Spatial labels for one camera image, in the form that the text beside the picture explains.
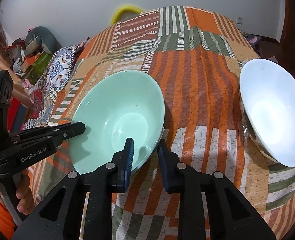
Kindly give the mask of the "orange sleeve forearm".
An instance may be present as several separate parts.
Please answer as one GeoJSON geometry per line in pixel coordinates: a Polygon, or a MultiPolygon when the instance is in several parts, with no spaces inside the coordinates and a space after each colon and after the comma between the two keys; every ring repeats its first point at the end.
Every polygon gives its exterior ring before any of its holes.
{"type": "Polygon", "coordinates": [[[6,237],[6,239],[12,239],[15,232],[16,224],[9,211],[4,205],[0,203],[0,231],[6,237]]]}

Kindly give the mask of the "left hand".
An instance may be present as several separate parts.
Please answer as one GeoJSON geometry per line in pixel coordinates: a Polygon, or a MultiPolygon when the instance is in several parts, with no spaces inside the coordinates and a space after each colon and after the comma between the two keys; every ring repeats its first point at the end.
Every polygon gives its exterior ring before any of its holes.
{"type": "MultiPolygon", "coordinates": [[[[16,197],[20,200],[17,210],[25,215],[30,214],[35,205],[32,191],[29,187],[30,178],[28,176],[29,170],[25,169],[21,172],[21,180],[16,190],[16,197]]],[[[0,195],[0,203],[4,206],[3,200],[0,195]]]]}

